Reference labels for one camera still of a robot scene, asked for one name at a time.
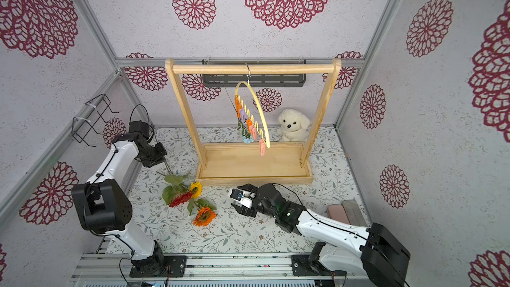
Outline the light blue carnation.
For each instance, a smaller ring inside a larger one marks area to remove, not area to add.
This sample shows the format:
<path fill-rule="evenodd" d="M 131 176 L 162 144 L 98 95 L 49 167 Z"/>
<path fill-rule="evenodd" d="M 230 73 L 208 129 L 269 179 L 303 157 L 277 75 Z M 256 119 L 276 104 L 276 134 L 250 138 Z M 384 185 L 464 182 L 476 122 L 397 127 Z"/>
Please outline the light blue carnation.
<path fill-rule="evenodd" d="M 238 119 L 237 130 L 239 130 L 241 133 L 242 141 L 246 144 L 250 144 L 254 141 L 254 139 L 252 138 L 251 133 L 248 131 L 248 128 L 244 125 L 244 120 L 241 118 L 240 110 L 238 109 L 239 101 L 235 97 L 233 98 L 233 100 L 234 103 L 232 104 L 232 106 L 236 110 L 236 116 Z"/>

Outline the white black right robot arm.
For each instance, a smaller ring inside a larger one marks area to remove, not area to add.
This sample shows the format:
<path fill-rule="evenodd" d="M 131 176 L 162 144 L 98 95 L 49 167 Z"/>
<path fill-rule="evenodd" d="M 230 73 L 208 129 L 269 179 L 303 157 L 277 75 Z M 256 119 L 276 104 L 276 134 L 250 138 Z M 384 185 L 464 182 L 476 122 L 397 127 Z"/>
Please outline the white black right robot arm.
<path fill-rule="evenodd" d="M 275 183 L 232 188 L 236 212 L 272 217 L 286 233 L 317 239 L 307 265 L 319 275 L 344 271 L 368 278 L 376 286 L 407 286 L 410 252 L 381 224 L 354 226 L 324 217 L 301 201 L 285 199 Z"/>

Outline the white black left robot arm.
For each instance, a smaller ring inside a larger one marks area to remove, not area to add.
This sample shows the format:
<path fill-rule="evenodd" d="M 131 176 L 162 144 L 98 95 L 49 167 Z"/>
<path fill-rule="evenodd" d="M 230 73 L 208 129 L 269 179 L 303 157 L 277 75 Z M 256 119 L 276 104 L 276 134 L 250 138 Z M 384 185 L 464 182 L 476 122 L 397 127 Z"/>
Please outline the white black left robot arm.
<path fill-rule="evenodd" d="M 113 138 L 96 173 L 71 192 L 82 228 L 126 245 L 131 251 L 132 266 L 144 274 L 163 268 L 163 251 L 132 220 L 132 204 L 118 182 L 125 178 L 133 162 L 153 167 L 165 161 L 163 144 L 150 144 L 154 135 L 149 123 L 131 121 L 129 132 Z"/>

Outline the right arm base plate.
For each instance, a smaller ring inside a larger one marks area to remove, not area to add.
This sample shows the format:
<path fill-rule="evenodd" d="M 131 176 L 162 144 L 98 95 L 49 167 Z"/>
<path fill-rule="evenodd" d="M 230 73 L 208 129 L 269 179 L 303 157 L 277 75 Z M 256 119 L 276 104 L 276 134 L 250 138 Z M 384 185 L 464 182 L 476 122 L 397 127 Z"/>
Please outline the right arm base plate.
<path fill-rule="evenodd" d="M 292 255 L 291 267 L 294 276 L 346 276 L 346 271 L 330 271 L 322 265 L 317 256 L 310 254 Z"/>

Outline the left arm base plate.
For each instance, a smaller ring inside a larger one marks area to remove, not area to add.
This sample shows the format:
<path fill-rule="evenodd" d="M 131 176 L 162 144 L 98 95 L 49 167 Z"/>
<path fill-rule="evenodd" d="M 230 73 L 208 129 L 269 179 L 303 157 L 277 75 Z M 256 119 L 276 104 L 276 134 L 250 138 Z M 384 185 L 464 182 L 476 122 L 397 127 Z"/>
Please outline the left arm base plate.
<path fill-rule="evenodd" d="M 184 277 L 186 256 L 163 256 L 147 260 L 133 260 L 130 278 Z"/>

